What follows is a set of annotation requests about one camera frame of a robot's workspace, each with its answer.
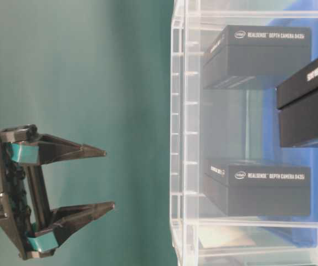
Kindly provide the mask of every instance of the green background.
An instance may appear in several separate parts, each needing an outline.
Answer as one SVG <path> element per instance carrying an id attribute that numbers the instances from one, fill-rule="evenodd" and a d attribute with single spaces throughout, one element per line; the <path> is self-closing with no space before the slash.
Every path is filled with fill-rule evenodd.
<path id="1" fill-rule="evenodd" d="M 176 265 L 168 222 L 173 0 L 0 0 L 0 129 L 35 123 L 108 151 L 44 167 L 51 207 L 115 210 L 54 257 L 0 265 Z"/>

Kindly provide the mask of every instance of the blue surface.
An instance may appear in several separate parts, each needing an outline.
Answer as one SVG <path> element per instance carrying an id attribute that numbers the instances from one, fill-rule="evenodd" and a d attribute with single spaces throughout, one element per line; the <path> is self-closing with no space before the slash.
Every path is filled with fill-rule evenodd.
<path id="1" fill-rule="evenodd" d="M 0 265 L 177 265 L 168 222 L 172 6 L 0 1 L 0 129 L 35 123 L 106 150 L 44 165 L 44 179 L 51 208 L 116 203 L 50 258 L 23 262 L 0 228 Z"/>
<path id="2" fill-rule="evenodd" d="M 31 244 L 34 251 L 41 253 L 59 247 L 53 231 L 39 237 L 28 237 L 27 240 Z"/>
<path id="3" fill-rule="evenodd" d="M 18 163 L 37 163 L 38 146 L 19 145 L 16 143 L 9 144 L 11 160 Z"/>
<path id="4" fill-rule="evenodd" d="M 301 0 L 290 6 L 289 10 L 316 10 L 317 1 Z M 309 27 L 312 32 L 311 60 L 318 57 L 318 19 L 276 19 L 271 25 L 290 27 Z M 311 210 L 307 217 L 279 218 L 283 221 L 318 222 L 318 149 L 316 148 L 283 148 L 279 147 L 278 112 L 276 111 L 275 88 L 264 93 L 263 115 L 263 157 L 276 162 L 293 163 L 311 167 Z M 275 229 L 284 238 L 298 246 L 316 244 L 314 229 Z"/>

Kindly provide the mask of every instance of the teal backdrop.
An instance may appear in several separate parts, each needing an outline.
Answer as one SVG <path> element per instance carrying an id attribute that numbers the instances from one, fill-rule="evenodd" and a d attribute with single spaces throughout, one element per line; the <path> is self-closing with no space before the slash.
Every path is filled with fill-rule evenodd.
<path id="1" fill-rule="evenodd" d="M 113 200 L 54 257 L 0 265 L 176 265 L 168 225 L 173 0 L 0 0 L 0 129 L 108 151 L 44 167 L 52 208 Z"/>

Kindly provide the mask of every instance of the realsense camera box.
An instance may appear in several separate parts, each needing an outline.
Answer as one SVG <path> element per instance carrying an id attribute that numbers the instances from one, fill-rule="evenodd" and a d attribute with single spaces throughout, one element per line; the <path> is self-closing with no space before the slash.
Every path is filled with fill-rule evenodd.
<path id="1" fill-rule="evenodd" d="M 256 77 L 279 80 L 310 62 L 309 28 L 228 25 L 203 55 L 204 88 L 235 88 Z"/>
<path id="2" fill-rule="evenodd" d="M 206 196 L 227 216 L 308 216 L 310 168 L 267 161 L 207 160 Z"/>
<path id="3" fill-rule="evenodd" d="M 318 147 L 318 58 L 277 87 L 281 147 Z"/>

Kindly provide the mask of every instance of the box lid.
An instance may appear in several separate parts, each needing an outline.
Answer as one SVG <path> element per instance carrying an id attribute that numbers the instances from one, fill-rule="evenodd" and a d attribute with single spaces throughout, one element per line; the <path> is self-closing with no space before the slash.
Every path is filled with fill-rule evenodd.
<path id="1" fill-rule="evenodd" d="M 277 108 L 318 89 L 318 58 L 277 86 Z"/>

